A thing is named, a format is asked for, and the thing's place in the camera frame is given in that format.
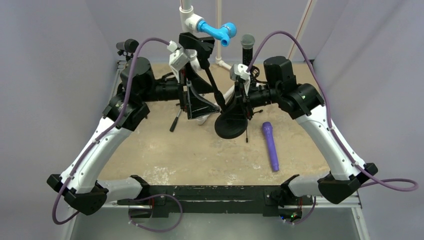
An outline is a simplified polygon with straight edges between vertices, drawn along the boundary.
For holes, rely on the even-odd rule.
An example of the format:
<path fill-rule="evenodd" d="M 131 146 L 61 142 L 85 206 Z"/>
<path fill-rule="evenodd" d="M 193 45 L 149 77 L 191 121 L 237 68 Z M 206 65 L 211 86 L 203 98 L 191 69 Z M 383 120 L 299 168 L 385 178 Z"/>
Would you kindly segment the purple microphone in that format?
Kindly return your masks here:
<path fill-rule="evenodd" d="M 279 159 L 273 135 L 273 126 L 269 121 L 262 124 L 262 133 L 266 142 L 271 169 L 273 172 L 278 172 L 280 170 Z"/>

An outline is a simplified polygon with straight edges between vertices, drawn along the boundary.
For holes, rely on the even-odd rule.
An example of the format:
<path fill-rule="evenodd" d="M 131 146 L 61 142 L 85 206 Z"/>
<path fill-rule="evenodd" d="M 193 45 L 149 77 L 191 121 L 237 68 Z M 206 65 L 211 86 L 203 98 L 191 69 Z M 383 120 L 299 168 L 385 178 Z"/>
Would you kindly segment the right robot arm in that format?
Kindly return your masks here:
<path fill-rule="evenodd" d="M 253 87 L 246 65 L 238 63 L 231 67 L 234 93 L 215 120 L 216 134 L 223 139 L 237 138 L 247 130 L 254 108 L 277 104 L 305 130 L 330 169 L 328 174 L 318 177 L 292 176 L 281 185 L 282 200 L 292 204 L 301 196 L 315 195 L 332 204 L 341 203 L 378 172 L 377 166 L 352 155 L 352 148 L 327 115 L 323 97 L 313 85 L 297 83 L 289 59 L 270 57 L 264 61 L 264 71 L 266 83 Z"/>

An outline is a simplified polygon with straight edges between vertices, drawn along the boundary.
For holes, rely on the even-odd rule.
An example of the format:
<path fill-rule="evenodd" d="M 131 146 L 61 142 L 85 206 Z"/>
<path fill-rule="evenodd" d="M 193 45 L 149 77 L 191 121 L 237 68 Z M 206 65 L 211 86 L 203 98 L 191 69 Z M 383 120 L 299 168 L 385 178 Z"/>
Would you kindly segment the black round-base microphone stand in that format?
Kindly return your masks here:
<path fill-rule="evenodd" d="M 179 34 L 178 43 L 185 50 L 197 50 L 199 51 L 199 63 L 200 68 L 205 71 L 206 76 L 209 80 L 209 84 L 211 84 L 213 88 L 212 93 L 200 94 L 205 99 L 219 106 L 221 115 L 221 107 L 220 104 L 225 101 L 224 95 L 218 89 L 216 81 L 210 70 L 210 62 L 209 57 L 212 54 L 212 51 L 215 46 L 215 39 L 213 37 L 196 37 L 194 34 L 190 32 L 183 32 Z M 180 74 L 183 80 L 183 84 L 186 86 L 186 91 L 184 93 L 186 100 L 187 97 L 187 81 L 185 78 L 185 67 Z M 219 121 L 219 116 L 216 118 L 214 123 L 214 130 L 216 134 L 222 139 L 235 139 L 241 136 L 246 130 L 248 126 L 248 121 L 239 120 L 239 121 Z"/>

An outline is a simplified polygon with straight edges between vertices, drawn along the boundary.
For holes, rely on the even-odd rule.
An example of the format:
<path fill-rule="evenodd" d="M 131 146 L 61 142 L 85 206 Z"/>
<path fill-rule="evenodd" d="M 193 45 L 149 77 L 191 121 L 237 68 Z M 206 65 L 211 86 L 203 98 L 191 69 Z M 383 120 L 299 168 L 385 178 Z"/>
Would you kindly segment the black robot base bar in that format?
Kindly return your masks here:
<path fill-rule="evenodd" d="M 153 218 L 170 214 L 260 214 L 296 221 L 312 197 L 289 193 L 285 185 L 148 185 L 137 199 L 122 199 L 119 206 L 147 207 Z"/>

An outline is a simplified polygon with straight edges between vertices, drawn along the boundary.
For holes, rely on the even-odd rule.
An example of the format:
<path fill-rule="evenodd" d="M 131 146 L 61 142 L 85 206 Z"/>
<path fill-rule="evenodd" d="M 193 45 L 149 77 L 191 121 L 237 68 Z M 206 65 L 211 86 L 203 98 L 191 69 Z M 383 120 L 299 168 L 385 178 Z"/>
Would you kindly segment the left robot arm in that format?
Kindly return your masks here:
<path fill-rule="evenodd" d="M 86 216 L 109 202 L 132 200 L 142 205 L 148 201 L 150 186 L 140 176 L 107 181 L 99 180 L 99 175 L 117 148 L 148 116 L 149 102 L 178 100 L 191 120 L 220 111 L 218 105 L 204 98 L 213 87 L 189 63 L 171 77 L 157 79 L 147 58 L 133 58 L 120 78 L 118 91 L 103 110 L 89 142 L 66 170 L 50 175 L 46 181 L 59 198 Z"/>

